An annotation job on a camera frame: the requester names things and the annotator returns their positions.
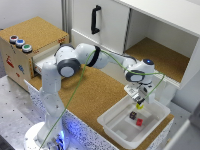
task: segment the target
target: wooden box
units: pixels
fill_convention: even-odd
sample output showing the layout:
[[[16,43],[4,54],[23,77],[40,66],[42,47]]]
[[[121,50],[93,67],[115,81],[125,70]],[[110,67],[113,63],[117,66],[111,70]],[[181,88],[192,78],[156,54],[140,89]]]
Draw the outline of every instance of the wooden box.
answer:
[[[9,38],[17,35],[32,46],[31,53],[23,53],[22,49],[10,44]],[[24,79],[29,81],[36,72],[33,68],[33,57],[48,51],[60,43],[69,43],[69,35],[40,17],[0,31],[0,50],[6,74],[28,91]]]

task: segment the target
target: cork board surface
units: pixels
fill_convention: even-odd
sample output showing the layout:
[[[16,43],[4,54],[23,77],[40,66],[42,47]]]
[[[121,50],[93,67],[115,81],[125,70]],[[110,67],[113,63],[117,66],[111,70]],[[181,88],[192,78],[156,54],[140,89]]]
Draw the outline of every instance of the cork board surface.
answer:
[[[62,80],[59,95],[65,106],[79,81],[81,71],[82,69],[75,76]],[[42,86],[41,77],[36,76],[29,83],[39,90]],[[102,126],[97,122],[97,118],[124,96],[126,96],[126,92],[123,84],[98,69],[87,67],[80,87],[68,109],[120,150],[123,150],[124,148],[105,134]],[[165,118],[136,150],[146,149],[172,119],[173,115]]]
[[[149,38],[145,38],[125,53],[138,60],[151,59],[155,63],[155,69],[166,74],[168,77],[181,82],[189,58],[179,54]]]
[[[25,40],[33,50],[38,50],[68,34],[40,17],[35,17],[0,31],[0,37],[9,43],[9,38],[17,35]]]

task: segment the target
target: black handle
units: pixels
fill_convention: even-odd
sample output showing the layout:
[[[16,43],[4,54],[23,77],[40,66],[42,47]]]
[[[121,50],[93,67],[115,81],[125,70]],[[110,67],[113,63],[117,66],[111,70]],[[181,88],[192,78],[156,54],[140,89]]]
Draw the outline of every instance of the black handle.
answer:
[[[92,10],[92,25],[91,25],[91,30],[92,34],[98,33],[100,30],[96,28],[96,12],[101,10],[101,7],[96,5],[96,8]]]

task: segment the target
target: green cable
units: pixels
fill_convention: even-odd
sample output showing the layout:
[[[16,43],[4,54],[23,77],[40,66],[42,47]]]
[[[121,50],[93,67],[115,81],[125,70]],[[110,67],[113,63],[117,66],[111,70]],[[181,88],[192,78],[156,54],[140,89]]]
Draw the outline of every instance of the green cable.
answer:
[[[86,63],[85,63],[85,65],[84,65],[84,67],[83,67],[83,71],[82,71],[82,73],[81,73],[81,77],[80,77],[80,79],[79,79],[79,81],[78,81],[78,84],[77,84],[77,86],[76,86],[74,92],[72,93],[72,95],[71,95],[71,97],[70,97],[70,99],[69,99],[69,101],[68,101],[68,103],[67,103],[65,109],[63,110],[62,114],[60,115],[60,117],[59,117],[58,120],[55,122],[55,124],[53,125],[53,127],[51,128],[51,130],[49,131],[49,133],[47,134],[46,138],[44,139],[42,145],[40,146],[40,149],[43,147],[44,143],[46,142],[46,140],[47,140],[47,138],[49,137],[50,133],[52,132],[53,128],[56,126],[56,124],[60,121],[60,119],[62,118],[62,116],[63,116],[64,113],[66,112],[66,110],[67,110],[67,108],[68,108],[70,102],[72,101],[72,99],[73,99],[73,97],[74,97],[74,95],[75,95],[75,93],[76,93],[76,91],[77,91],[77,89],[78,89],[78,87],[79,87],[79,85],[80,85],[80,83],[81,83],[81,80],[82,80],[82,78],[83,78],[83,74],[84,74],[84,71],[85,71],[85,67],[86,67],[86,65],[87,65],[87,63],[88,63],[88,60],[90,59],[91,55],[92,55],[95,51],[96,51],[96,50],[94,50],[94,51],[93,51],[92,53],[90,53],[90,55],[88,56],[88,58],[87,58],[87,60],[86,60]],[[164,79],[164,77],[165,77],[165,75],[164,75],[163,73],[161,73],[161,72],[158,72],[158,73],[146,73],[146,74],[145,74],[145,73],[135,73],[135,72],[129,71],[129,70],[126,69],[124,66],[122,66],[112,55],[110,55],[109,53],[107,53],[107,52],[104,51],[104,50],[101,50],[101,51],[102,51],[103,53],[107,54],[107,55],[108,55],[109,57],[111,57],[113,60],[115,60],[115,61],[117,62],[117,64],[118,64],[121,68],[125,69],[126,71],[128,71],[128,72],[130,72],[130,73],[137,74],[137,75],[153,75],[153,74],[162,74],[162,75],[163,75],[163,77],[162,77],[162,79],[160,80],[160,82],[159,82],[159,83],[155,86],[155,88],[145,97],[145,99],[160,85],[160,83],[163,81],[163,79]]]

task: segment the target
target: red block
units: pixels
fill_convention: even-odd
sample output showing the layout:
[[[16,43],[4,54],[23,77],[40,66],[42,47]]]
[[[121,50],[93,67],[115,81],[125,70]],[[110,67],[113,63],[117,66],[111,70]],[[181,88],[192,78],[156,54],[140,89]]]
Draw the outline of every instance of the red block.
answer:
[[[140,119],[140,118],[138,118],[138,119],[137,119],[137,122],[136,122],[136,125],[137,125],[137,126],[142,126],[142,122],[143,122],[143,120]]]

